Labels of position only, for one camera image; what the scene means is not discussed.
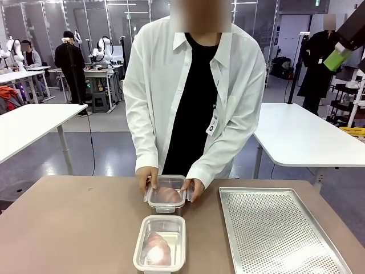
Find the orange cloth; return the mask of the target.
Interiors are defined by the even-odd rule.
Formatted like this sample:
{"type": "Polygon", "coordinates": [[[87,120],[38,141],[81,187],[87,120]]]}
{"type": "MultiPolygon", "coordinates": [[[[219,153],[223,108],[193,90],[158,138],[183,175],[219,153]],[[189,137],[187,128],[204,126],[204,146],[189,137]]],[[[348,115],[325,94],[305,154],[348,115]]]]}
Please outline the orange cloth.
{"type": "Polygon", "coordinates": [[[24,102],[18,92],[8,86],[0,86],[0,115],[20,108],[24,102]]]}

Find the black utility cart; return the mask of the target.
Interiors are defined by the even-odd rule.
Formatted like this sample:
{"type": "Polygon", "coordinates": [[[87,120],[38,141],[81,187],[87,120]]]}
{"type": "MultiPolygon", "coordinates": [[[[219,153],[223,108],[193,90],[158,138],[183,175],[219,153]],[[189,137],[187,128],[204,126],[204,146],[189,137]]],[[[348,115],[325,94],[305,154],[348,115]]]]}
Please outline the black utility cart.
{"type": "Polygon", "coordinates": [[[360,85],[365,80],[355,81],[354,87],[347,87],[345,83],[331,84],[329,91],[335,98],[329,104],[326,121],[337,127],[345,127],[350,120],[350,114],[354,107],[354,100],[358,94],[360,85]]]}

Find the person's left hand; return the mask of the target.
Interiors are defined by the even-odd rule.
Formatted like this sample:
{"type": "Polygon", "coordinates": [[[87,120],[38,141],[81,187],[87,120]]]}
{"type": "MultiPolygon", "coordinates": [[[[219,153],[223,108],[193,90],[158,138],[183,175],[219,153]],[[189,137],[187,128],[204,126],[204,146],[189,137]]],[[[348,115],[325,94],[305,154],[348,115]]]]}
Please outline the person's left hand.
{"type": "Polygon", "coordinates": [[[205,187],[201,180],[199,179],[186,179],[181,187],[183,191],[190,189],[189,201],[193,203],[197,198],[199,198],[205,187]]]}

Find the standing person in black clothes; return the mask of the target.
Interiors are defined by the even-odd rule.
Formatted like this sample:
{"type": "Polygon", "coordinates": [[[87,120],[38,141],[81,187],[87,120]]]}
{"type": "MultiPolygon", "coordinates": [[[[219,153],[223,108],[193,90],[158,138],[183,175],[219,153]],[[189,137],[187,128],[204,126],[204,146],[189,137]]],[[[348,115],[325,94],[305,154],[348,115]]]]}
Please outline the standing person in black clothes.
{"type": "Polygon", "coordinates": [[[55,66],[62,70],[71,91],[72,104],[86,103],[86,67],[81,49],[74,45],[75,37],[71,31],[63,32],[63,41],[55,50],[55,66]]]}

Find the yellow crate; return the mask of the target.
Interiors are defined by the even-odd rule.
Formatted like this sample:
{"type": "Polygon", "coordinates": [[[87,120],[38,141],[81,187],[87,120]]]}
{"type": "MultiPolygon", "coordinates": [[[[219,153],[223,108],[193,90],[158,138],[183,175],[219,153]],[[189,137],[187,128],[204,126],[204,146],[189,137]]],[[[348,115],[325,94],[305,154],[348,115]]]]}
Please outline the yellow crate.
{"type": "Polygon", "coordinates": [[[365,142],[365,127],[340,127],[340,129],[365,142]]]}

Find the white table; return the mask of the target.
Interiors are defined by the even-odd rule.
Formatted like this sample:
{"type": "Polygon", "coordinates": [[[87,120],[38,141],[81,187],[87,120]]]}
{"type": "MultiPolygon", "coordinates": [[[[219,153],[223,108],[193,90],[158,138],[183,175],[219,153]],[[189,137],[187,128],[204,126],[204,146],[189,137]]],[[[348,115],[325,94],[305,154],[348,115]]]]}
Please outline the white table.
{"type": "Polygon", "coordinates": [[[365,168],[365,143],[297,104],[263,103],[254,137],[258,142],[253,179],[262,153],[283,167],[315,167],[320,190],[328,168],[365,168]]]}
{"type": "Polygon", "coordinates": [[[0,115],[0,164],[57,129],[69,175],[73,175],[63,124],[86,104],[27,104],[0,115]]]}

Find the perforated metal baking tray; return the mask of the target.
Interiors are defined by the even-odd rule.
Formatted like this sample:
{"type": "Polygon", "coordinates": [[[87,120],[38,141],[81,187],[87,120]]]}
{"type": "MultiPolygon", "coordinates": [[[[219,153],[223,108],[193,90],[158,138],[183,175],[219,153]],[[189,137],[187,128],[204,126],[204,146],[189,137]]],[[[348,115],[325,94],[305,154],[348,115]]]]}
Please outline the perforated metal baking tray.
{"type": "Polygon", "coordinates": [[[292,188],[218,193],[236,274],[352,274],[292,188]]]}

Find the grey step stool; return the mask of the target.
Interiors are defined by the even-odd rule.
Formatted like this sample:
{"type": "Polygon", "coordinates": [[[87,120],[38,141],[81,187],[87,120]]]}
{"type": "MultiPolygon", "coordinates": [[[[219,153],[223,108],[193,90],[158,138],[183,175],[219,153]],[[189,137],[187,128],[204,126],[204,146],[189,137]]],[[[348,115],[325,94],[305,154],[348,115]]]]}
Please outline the grey step stool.
{"type": "Polygon", "coordinates": [[[92,112],[108,112],[109,105],[105,92],[94,92],[92,94],[92,112]]]}

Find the person's right hand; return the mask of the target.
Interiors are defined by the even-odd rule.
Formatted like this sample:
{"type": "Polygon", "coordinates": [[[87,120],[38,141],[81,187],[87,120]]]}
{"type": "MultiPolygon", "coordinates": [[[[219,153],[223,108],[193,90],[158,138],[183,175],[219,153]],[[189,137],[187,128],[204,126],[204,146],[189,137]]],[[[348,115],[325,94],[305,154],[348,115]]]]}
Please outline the person's right hand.
{"type": "Polygon", "coordinates": [[[150,184],[153,189],[157,188],[158,171],[158,168],[150,166],[141,167],[136,170],[135,175],[141,192],[145,192],[148,189],[148,184],[150,184]]]}

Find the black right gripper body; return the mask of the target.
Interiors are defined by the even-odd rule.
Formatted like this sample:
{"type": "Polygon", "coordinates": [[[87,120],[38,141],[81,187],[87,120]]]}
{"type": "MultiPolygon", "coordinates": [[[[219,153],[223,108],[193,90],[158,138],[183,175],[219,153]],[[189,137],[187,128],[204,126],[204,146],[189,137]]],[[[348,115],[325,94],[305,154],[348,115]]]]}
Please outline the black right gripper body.
{"type": "Polygon", "coordinates": [[[365,1],[341,25],[336,34],[345,49],[354,51],[365,45],[365,1]]]}

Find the golden croissant bread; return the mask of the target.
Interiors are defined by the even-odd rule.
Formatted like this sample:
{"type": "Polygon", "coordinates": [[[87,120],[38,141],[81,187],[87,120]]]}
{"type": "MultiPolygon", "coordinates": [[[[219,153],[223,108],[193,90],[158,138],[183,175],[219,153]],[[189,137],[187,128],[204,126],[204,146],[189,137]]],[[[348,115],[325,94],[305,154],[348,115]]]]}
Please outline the golden croissant bread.
{"type": "Polygon", "coordinates": [[[155,194],[155,203],[176,204],[182,201],[178,191],[169,187],[160,187],[155,194]]]}
{"type": "Polygon", "coordinates": [[[142,254],[147,265],[171,265],[171,249],[167,241],[158,233],[149,234],[142,254]]]}

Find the person's right forearm white sleeve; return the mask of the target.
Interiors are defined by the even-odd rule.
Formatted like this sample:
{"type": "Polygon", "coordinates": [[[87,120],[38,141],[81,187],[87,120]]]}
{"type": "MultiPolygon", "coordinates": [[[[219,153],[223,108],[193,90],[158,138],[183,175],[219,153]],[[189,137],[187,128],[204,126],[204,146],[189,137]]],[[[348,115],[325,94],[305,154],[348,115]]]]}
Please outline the person's right forearm white sleeve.
{"type": "Polygon", "coordinates": [[[136,149],[136,170],[143,167],[158,168],[156,138],[149,119],[142,120],[142,124],[136,127],[133,142],[136,149]]]}

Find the person in long black coat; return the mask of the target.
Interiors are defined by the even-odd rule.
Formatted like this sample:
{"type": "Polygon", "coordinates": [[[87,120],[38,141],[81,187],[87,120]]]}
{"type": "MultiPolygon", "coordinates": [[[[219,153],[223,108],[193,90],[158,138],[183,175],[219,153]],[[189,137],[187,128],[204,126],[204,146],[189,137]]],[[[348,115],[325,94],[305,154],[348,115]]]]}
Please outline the person in long black coat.
{"type": "Polygon", "coordinates": [[[335,75],[324,65],[339,42],[335,30],[336,15],[325,14],[323,31],[314,33],[302,46],[302,59],[307,71],[297,95],[304,98],[302,107],[315,115],[318,115],[320,101],[327,96],[332,76],[335,75]]]}

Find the person in white shirt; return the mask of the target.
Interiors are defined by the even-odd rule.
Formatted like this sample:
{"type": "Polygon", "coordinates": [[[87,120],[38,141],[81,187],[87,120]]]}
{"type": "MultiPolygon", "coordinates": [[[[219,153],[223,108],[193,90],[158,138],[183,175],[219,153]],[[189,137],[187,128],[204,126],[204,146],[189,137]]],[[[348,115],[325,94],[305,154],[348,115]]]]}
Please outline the person in white shirt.
{"type": "MultiPolygon", "coordinates": [[[[151,121],[160,170],[167,158],[192,58],[192,47],[183,33],[176,32],[170,17],[144,25],[132,44],[123,83],[128,127],[133,139],[142,120],[151,121]]],[[[208,67],[217,89],[217,101],[212,105],[204,133],[213,114],[218,115],[219,122],[214,134],[208,135],[204,153],[232,118],[259,119],[266,77],[266,62],[258,43],[236,25],[222,34],[208,67]]],[[[233,160],[214,179],[227,178],[233,160]]]]}

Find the person's left forearm white sleeve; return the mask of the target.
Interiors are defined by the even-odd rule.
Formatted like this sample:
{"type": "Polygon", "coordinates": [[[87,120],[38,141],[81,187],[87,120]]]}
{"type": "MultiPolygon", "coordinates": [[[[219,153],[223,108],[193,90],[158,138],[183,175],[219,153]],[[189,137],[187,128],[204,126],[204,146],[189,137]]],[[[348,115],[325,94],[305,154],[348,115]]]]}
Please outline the person's left forearm white sleeve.
{"type": "Polygon", "coordinates": [[[257,117],[232,118],[206,153],[191,166],[186,178],[198,179],[204,187],[208,187],[242,150],[257,126],[257,117]]]}

